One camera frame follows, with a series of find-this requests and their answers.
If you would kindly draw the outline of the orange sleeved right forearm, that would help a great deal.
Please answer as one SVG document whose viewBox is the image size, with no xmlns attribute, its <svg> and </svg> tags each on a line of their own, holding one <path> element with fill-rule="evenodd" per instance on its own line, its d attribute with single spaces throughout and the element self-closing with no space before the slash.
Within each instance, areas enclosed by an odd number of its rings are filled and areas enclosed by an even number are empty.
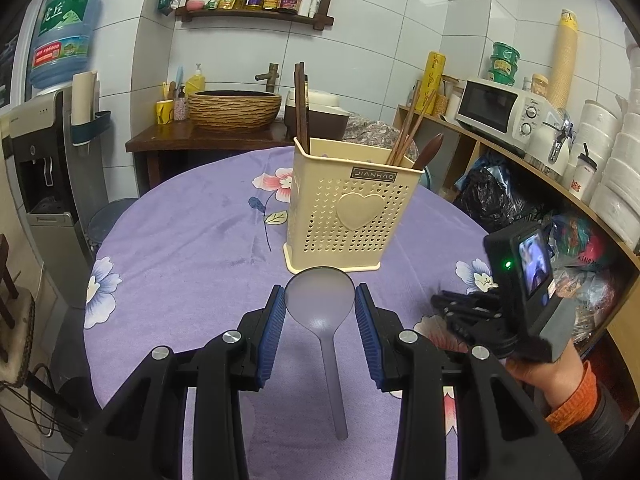
<svg viewBox="0 0 640 480">
<path fill-rule="evenodd" d="M 546 421 L 584 479 L 595 479 L 604 471 L 627 434 L 620 408 L 598 381 L 589 361 L 577 389 Z"/>
</svg>

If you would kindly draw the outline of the right hand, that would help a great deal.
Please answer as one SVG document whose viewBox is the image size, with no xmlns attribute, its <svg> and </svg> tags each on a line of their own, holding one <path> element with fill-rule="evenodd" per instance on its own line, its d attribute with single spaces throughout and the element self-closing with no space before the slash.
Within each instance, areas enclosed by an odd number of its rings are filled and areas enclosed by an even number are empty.
<svg viewBox="0 0 640 480">
<path fill-rule="evenodd" d="M 516 380 L 540 390 L 554 410 L 575 393 L 585 374 L 584 364 L 572 340 L 559 359 L 552 363 L 507 359 L 506 369 Z"/>
</svg>

